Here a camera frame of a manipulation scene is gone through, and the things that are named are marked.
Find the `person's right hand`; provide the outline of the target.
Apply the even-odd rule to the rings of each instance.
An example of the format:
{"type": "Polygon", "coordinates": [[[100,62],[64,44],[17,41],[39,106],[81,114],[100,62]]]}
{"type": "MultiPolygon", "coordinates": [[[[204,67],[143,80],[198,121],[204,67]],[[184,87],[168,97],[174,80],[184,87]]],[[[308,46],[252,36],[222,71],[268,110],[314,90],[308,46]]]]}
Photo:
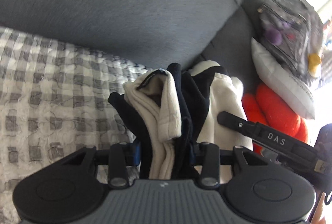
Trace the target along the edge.
{"type": "Polygon", "coordinates": [[[311,221],[311,224],[326,224],[326,218],[321,216],[321,217],[315,217],[311,221]]]}

